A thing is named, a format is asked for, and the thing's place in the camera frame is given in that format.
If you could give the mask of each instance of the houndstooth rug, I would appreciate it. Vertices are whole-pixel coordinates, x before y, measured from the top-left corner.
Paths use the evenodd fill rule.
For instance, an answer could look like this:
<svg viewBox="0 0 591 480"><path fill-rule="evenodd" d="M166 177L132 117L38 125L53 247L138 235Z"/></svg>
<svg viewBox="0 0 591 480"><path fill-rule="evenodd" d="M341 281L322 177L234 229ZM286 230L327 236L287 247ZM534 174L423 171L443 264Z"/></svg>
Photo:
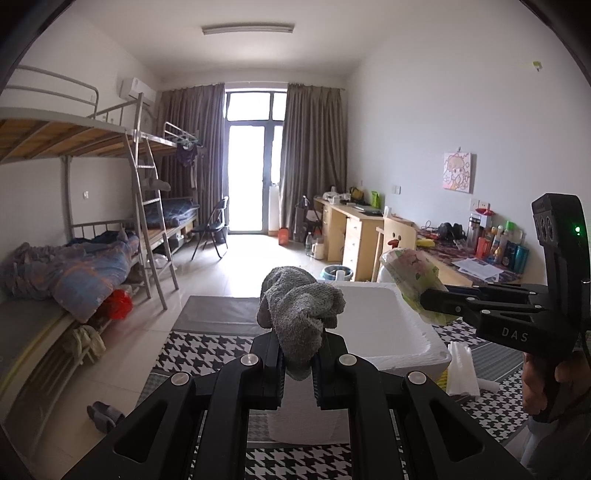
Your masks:
<svg viewBox="0 0 591 480"><path fill-rule="evenodd" d="M444 342L465 342L474 351L488 343L476 338L474 328L462 321L435 327L435 330ZM225 363L248 353L252 339L244 335L171 331L138 403L173 373L184 371L192 375L207 375L217 372ZM507 441L527 419L521 406L520 375L520 370L514 368L513 373L501 381L500 392L483 393L479 399L462 404L499 442ZM248 442L250 448L245 474L248 480L351 479L348 445L300 447L274 444L269 438L267 416L263 411L251 411Z"/></svg>

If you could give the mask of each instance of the bed rail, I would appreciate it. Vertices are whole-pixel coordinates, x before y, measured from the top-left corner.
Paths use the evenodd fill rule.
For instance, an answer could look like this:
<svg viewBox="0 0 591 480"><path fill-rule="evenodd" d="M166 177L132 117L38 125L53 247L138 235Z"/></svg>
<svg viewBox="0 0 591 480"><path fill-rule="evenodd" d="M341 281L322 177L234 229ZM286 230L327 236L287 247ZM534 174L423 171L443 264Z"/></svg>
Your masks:
<svg viewBox="0 0 591 480"><path fill-rule="evenodd" d="M106 220L101 222L74 223L70 225L70 229L72 231L72 238L88 238L85 235L85 229L92 230L92 238L94 238L97 235L106 232L107 230L120 230L125 225L132 225L133 222L133 219L126 218L123 220Z"/></svg>
<svg viewBox="0 0 591 480"><path fill-rule="evenodd" d="M86 103L87 105L92 105L94 107L94 111L93 111L92 115L89 116L89 118L96 118L96 115L97 115L96 110L99 106L99 90L95 86L90 85L88 83L81 82L80 80L76 80L71 77L67 77L67 76L62 75L60 73L50 72L49 70L40 69L38 67L31 67L30 65L19 65L15 69L41 73L43 75L54 77L54 78L57 78L60 80L65 80L70 83L75 83L77 85L88 88L89 90L92 90L95 93L95 101L94 102L92 102L91 100L86 100L84 98L79 98L79 97L75 97L72 95L67 95L67 94L61 93L61 92L54 92L53 90L45 90L43 88L29 87L26 85L14 85L14 84L8 84L5 86L5 88L7 88L7 89L26 90L28 92L46 93L48 95L54 95L54 96L58 96L58 97L62 97L62 98L67 98L69 100L75 100L76 102Z"/></svg>
<svg viewBox="0 0 591 480"><path fill-rule="evenodd" d="M164 122L163 127L163 137L165 140L170 140L171 142L179 142L179 141L188 141L188 142L199 142L197 138L199 136L199 130L196 132L195 135L190 134L189 132L183 130L182 128L173 125L170 122Z"/></svg>

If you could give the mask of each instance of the air conditioner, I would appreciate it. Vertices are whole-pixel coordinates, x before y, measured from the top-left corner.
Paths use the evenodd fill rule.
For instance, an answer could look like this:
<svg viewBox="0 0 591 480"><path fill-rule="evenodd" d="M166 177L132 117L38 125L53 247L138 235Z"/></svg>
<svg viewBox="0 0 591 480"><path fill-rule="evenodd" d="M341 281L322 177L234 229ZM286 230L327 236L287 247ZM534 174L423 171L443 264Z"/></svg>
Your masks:
<svg viewBox="0 0 591 480"><path fill-rule="evenodd" d="M121 83L119 96L123 100L137 100L140 93L144 94L144 103L154 106L156 103L156 90L147 86L137 78L125 79Z"/></svg>

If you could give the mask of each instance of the tile floor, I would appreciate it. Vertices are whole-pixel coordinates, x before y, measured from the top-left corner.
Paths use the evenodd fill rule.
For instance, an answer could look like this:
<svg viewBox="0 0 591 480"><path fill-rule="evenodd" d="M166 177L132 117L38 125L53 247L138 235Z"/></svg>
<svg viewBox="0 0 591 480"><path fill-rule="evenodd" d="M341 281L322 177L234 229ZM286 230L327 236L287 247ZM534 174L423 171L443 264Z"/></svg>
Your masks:
<svg viewBox="0 0 591 480"><path fill-rule="evenodd" d="M276 238L264 235L231 235L228 244L222 260L210 246L191 261L194 243L184 246L174 256L180 290L174 290L170 275L163 278L168 310L162 310L154 288L151 300L138 294L128 318L109 325L103 334L104 356L76 371L48 421L30 466L37 479L60 479L103 438L86 414L87 405L100 400L126 414L133 410L189 296L258 297L263 279L274 267L297 265L318 277L326 265L307 257L301 244L280 247Z"/></svg>

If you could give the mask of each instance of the human hand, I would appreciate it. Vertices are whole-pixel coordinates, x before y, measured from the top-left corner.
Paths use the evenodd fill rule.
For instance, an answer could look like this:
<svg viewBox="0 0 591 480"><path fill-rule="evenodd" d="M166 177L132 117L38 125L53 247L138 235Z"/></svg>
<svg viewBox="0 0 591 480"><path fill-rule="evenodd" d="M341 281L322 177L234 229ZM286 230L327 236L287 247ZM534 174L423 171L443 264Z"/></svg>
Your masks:
<svg viewBox="0 0 591 480"><path fill-rule="evenodd" d="M534 366L534 356L524 354L523 373L523 407L529 415L537 415L548 406L544 394L544 374ZM591 388L591 368L583 352L573 352L572 356L556 367L554 377L558 383L570 383L573 401Z"/></svg>

